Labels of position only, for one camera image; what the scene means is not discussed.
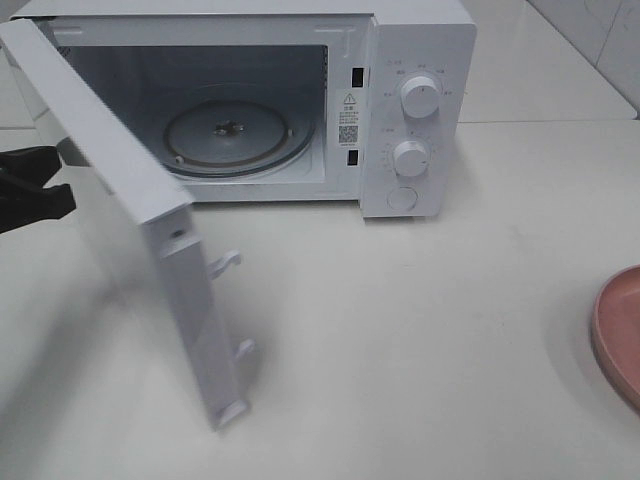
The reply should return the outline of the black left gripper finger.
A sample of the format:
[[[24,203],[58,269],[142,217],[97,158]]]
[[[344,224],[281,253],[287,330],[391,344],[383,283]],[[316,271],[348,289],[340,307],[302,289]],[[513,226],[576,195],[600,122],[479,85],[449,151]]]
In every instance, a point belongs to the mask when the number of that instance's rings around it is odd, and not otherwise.
[[[19,187],[44,187],[61,169],[53,146],[32,146],[1,153],[1,183]]]
[[[42,220],[59,220],[75,209],[76,202],[69,184],[41,188],[1,183],[2,233]]]

